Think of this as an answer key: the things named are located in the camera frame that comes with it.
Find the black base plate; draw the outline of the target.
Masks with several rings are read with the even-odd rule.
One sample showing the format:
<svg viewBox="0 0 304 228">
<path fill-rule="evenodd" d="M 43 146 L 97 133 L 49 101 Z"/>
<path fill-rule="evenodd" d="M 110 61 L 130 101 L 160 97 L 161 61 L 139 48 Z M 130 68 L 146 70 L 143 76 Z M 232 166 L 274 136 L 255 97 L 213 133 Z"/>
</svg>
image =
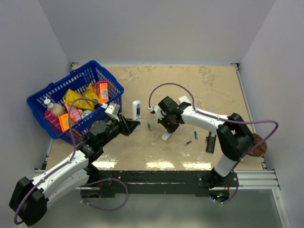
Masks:
<svg viewBox="0 0 304 228">
<path fill-rule="evenodd" d="M 211 180 L 210 171 L 99 171 L 93 174 L 81 192 L 100 192 L 102 198 L 116 194 L 194 195 L 226 200 L 229 190 L 238 187 L 235 174 Z"/>
</svg>

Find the soap pump bottle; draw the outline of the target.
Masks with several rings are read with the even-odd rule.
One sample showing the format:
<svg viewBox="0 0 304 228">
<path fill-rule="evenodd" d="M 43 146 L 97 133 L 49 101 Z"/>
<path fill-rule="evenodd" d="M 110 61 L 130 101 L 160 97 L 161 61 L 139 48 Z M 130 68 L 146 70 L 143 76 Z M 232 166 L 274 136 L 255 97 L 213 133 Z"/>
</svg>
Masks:
<svg viewBox="0 0 304 228">
<path fill-rule="evenodd" d="M 65 114 L 64 108 L 58 103 L 51 102 L 49 98 L 46 98 L 44 100 L 44 104 L 47 106 L 47 109 L 55 115 L 55 117 L 59 117 Z"/>
</svg>

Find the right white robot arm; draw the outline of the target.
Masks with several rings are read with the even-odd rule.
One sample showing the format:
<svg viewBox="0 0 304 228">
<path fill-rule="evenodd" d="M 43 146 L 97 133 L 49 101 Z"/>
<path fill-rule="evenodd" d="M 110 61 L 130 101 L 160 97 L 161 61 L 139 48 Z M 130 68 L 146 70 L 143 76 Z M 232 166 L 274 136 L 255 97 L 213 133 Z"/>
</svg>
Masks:
<svg viewBox="0 0 304 228">
<path fill-rule="evenodd" d="M 212 168 L 210 178 L 214 185 L 221 187 L 228 182 L 228 175 L 241 159 L 241 156 L 253 145 L 254 137 L 240 115 L 230 116 L 210 113 L 194 107 L 186 96 L 176 103 L 170 97 L 165 97 L 150 108 L 155 112 L 158 123 L 169 134 L 172 134 L 181 124 L 194 125 L 217 136 L 223 155 Z"/>
</svg>

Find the pink round container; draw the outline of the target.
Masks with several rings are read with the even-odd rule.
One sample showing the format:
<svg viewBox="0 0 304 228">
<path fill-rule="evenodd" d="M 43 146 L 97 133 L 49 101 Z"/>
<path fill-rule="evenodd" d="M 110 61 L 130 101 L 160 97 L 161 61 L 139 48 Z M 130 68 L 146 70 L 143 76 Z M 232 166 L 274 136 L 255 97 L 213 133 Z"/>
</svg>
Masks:
<svg viewBox="0 0 304 228">
<path fill-rule="evenodd" d="M 81 113 L 79 112 L 79 110 L 75 107 L 72 107 L 70 110 L 70 115 L 71 118 L 75 121 L 78 122 L 81 120 Z"/>
</svg>

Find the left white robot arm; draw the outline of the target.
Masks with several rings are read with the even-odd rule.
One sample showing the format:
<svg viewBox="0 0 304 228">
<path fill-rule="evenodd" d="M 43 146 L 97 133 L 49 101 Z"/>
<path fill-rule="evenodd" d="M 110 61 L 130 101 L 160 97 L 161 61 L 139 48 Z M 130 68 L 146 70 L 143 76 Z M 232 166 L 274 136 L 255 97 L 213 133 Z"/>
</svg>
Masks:
<svg viewBox="0 0 304 228">
<path fill-rule="evenodd" d="M 103 147 L 112 139 L 120 134 L 129 136 L 140 125 L 140 121 L 121 114 L 110 124 L 96 121 L 67 158 L 39 176 L 21 178 L 9 201 L 9 207 L 15 212 L 14 223 L 32 226 L 42 219 L 52 203 L 71 190 L 96 185 L 98 174 L 92 162 L 102 155 Z"/>
</svg>

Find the black remote control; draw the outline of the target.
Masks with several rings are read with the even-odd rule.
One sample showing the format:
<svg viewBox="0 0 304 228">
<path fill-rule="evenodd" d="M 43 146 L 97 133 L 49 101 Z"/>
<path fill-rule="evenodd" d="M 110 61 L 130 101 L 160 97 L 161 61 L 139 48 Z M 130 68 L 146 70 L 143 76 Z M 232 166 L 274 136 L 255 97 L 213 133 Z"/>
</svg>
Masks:
<svg viewBox="0 0 304 228">
<path fill-rule="evenodd" d="M 206 143 L 207 143 L 206 152 L 214 153 L 216 137 L 217 136 L 215 134 L 209 132 L 208 136 L 206 137 Z"/>
</svg>

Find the silver can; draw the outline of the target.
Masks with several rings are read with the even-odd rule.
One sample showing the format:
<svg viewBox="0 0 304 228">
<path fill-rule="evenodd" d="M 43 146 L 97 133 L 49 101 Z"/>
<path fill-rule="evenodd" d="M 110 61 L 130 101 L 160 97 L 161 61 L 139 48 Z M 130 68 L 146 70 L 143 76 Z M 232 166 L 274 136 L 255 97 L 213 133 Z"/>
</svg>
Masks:
<svg viewBox="0 0 304 228">
<path fill-rule="evenodd" d="M 82 113 L 81 113 L 81 118 L 84 119 L 85 117 L 87 117 L 88 115 L 90 115 L 92 113 L 92 111 L 90 110 L 84 110 Z"/>
</svg>

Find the white battery cover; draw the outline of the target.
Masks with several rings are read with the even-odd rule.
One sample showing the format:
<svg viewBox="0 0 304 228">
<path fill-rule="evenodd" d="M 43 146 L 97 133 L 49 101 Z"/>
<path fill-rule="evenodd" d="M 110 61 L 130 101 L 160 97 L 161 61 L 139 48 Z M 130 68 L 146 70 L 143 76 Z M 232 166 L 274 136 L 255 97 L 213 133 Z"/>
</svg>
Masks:
<svg viewBox="0 0 304 228">
<path fill-rule="evenodd" d="M 165 132 L 165 133 L 162 135 L 161 139 L 164 140 L 164 141 L 166 141 L 170 136 L 171 136 L 170 133 Z"/>
</svg>

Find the orange juice carton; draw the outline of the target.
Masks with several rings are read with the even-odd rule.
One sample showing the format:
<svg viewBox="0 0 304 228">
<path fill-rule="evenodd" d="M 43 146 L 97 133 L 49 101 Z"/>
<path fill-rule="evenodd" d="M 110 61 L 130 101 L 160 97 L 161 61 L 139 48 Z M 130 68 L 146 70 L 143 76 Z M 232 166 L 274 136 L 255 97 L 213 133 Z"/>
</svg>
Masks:
<svg viewBox="0 0 304 228">
<path fill-rule="evenodd" d="M 109 101 L 108 84 L 106 81 L 99 82 L 97 91 L 100 103 L 106 103 Z"/>
</svg>

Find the small orange box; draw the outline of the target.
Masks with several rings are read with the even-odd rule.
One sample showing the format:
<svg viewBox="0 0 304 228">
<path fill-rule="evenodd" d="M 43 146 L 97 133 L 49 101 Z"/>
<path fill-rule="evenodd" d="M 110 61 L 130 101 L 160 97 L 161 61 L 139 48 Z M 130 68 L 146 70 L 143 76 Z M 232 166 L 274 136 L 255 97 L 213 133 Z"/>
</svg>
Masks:
<svg viewBox="0 0 304 228">
<path fill-rule="evenodd" d="M 58 119 L 62 132 L 67 131 L 69 129 L 68 113 L 59 116 Z"/>
</svg>

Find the brown cloth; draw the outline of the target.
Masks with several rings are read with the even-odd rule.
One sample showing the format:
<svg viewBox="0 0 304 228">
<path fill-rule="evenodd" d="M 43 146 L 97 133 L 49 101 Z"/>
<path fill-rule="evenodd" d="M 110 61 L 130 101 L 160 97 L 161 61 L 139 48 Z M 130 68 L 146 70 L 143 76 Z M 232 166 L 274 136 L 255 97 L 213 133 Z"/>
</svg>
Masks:
<svg viewBox="0 0 304 228">
<path fill-rule="evenodd" d="M 260 144 L 259 146 L 256 146 L 257 144 L 259 144 L 261 141 L 263 141 L 263 138 L 256 134 L 253 133 L 252 134 L 254 137 L 254 143 L 253 145 L 249 148 L 250 152 L 248 153 L 249 156 L 252 157 L 261 157 L 263 156 L 266 151 L 267 151 L 267 143 L 263 142 L 262 144 Z"/>
</svg>

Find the white remote control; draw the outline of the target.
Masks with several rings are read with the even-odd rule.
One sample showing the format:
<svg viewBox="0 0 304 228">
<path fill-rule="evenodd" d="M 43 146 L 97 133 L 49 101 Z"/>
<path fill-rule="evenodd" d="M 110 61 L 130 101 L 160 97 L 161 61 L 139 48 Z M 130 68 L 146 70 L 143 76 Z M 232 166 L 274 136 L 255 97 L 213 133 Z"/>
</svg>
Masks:
<svg viewBox="0 0 304 228">
<path fill-rule="evenodd" d="M 135 121 L 139 121 L 141 123 L 141 117 L 142 117 L 142 105 L 141 101 L 135 100 L 132 103 L 132 119 Z M 136 126 L 135 131 L 140 130 L 141 124 Z"/>
</svg>

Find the blue plastic shopping basket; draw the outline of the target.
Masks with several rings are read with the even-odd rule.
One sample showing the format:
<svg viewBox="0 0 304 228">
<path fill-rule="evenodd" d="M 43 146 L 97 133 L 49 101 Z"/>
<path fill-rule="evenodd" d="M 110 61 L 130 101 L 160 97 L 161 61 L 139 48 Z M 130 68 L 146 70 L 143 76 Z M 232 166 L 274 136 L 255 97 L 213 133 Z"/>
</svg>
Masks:
<svg viewBox="0 0 304 228">
<path fill-rule="evenodd" d="M 44 100 L 49 98 L 52 102 L 64 106 L 63 97 L 68 89 L 72 89 L 80 94 L 85 92 L 89 84 L 96 83 L 100 80 L 105 80 L 108 84 L 109 101 L 120 106 L 122 111 L 122 94 L 124 88 L 116 80 L 116 78 L 104 67 L 94 60 L 87 62 L 78 69 L 71 71 L 69 75 L 63 79 L 49 84 L 47 87 L 36 92 L 27 98 L 27 103 L 30 106 L 32 113 L 40 126 L 44 128 L 52 139 L 61 139 L 69 144 L 72 144 L 70 132 L 57 129 L 45 118 L 47 106 Z"/>
</svg>

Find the yellow snack bag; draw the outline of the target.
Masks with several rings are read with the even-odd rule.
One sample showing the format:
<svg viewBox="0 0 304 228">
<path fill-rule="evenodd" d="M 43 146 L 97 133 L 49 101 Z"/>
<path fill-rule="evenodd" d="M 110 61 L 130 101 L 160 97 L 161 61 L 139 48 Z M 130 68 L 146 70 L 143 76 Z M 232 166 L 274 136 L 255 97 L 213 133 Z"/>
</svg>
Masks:
<svg viewBox="0 0 304 228">
<path fill-rule="evenodd" d="M 83 97 L 94 100 L 96 102 L 99 102 L 99 98 L 98 98 L 97 94 L 95 93 L 91 83 L 87 86 L 87 88 L 83 94 Z M 90 104 L 91 108 L 94 110 L 95 103 L 92 101 L 87 101 L 87 102 Z"/>
<path fill-rule="evenodd" d="M 72 104 L 72 102 L 76 99 L 79 99 L 79 100 L 77 100 L 73 103 L 73 107 L 75 107 L 77 109 L 82 109 L 82 110 L 90 110 L 90 111 L 94 110 L 93 106 L 91 106 L 91 104 L 88 101 L 83 100 L 83 97 L 79 93 L 75 92 L 72 89 L 68 89 L 64 95 L 65 104 L 70 106 Z"/>
</svg>

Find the white remote with display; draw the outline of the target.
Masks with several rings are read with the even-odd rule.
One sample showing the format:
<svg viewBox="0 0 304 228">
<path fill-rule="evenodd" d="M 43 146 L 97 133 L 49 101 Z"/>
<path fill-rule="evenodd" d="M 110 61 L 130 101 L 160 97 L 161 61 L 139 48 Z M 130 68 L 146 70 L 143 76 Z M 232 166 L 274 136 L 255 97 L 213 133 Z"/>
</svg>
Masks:
<svg viewBox="0 0 304 228">
<path fill-rule="evenodd" d="M 189 103 L 189 104 L 191 104 L 191 101 L 188 99 L 188 97 L 187 96 L 181 96 L 181 97 L 179 97 L 179 102 L 180 103 L 183 103 L 183 102 L 186 102 L 186 103 Z"/>
</svg>

